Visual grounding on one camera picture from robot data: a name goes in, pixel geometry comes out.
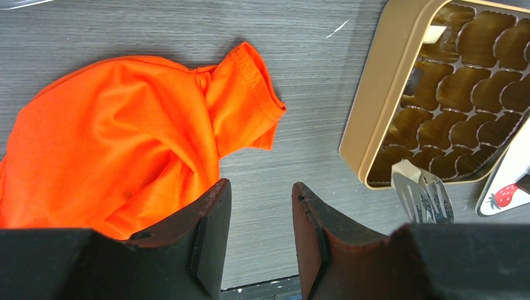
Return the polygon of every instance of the strawberry illustration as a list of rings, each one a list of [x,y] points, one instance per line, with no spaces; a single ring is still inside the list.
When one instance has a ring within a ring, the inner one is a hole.
[[[491,209],[505,208],[512,202],[513,194],[519,189],[517,184],[509,184],[500,189],[495,194],[491,194],[489,202],[491,203]]]

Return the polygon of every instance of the white scratch mark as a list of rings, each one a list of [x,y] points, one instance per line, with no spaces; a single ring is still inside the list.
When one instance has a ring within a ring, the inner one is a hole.
[[[342,25],[340,25],[337,29],[335,29],[335,31],[333,31],[330,35],[326,36],[325,39],[328,39],[328,38],[331,38],[331,36],[333,36],[333,34],[335,34],[337,31],[341,30],[344,25],[346,25],[346,23],[348,23],[349,19],[346,20],[346,22],[344,22]]]

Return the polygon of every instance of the gray wooden table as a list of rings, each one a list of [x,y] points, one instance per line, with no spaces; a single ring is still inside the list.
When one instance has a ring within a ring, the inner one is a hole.
[[[337,154],[385,2],[58,0],[0,11],[0,157],[18,111],[67,73],[127,54],[160,55],[189,67],[215,64],[247,40],[267,62],[288,112],[272,152],[244,149],[221,163],[234,197],[222,286],[296,274],[296,181],[382,233],[407,221],[393,191],[368,190]],[[502,2],[530,8],[524,0]],[[482,185],[448,188],[457,222],[527,222],[530,206],[476,216]]]

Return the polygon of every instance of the orange shirt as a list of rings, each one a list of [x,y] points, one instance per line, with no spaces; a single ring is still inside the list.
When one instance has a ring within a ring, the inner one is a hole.
[[[91,227],[127,239],[197,199],[219,160],[270,150],[286,112],[244,42],[218,66],[97,62],[19,113],[0,163],[0,227]]]

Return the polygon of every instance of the clear plastic container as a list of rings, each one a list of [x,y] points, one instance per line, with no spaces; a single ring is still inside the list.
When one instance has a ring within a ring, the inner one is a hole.
[[[0,0],[0,11],[23,8],[24,6],[30,6],[49,1],[53,0]]]

